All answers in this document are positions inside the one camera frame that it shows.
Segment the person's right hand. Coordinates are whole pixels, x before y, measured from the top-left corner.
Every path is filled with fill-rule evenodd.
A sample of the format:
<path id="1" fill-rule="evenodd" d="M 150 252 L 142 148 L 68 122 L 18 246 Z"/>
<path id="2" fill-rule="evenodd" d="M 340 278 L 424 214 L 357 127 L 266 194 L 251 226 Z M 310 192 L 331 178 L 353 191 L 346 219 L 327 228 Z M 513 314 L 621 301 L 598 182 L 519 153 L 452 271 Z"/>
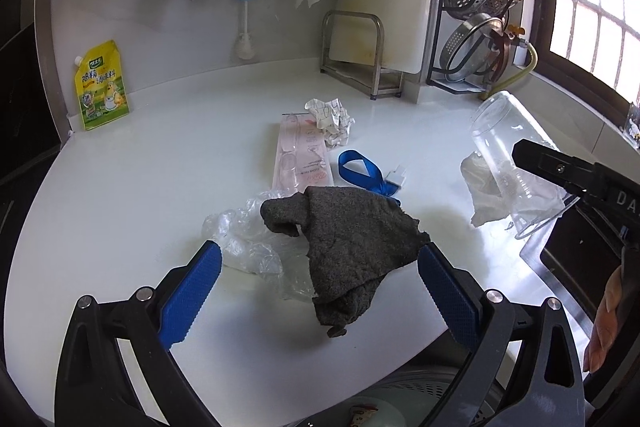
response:
<path id="1" fill-rule="evenodd" d="M 604 296 L 597 309 L 582 370 L 593 374 L 603 365 L 618 334 L 617 308 L 623 299 L 622 268 L 618 267 L 605 285 Z"/>

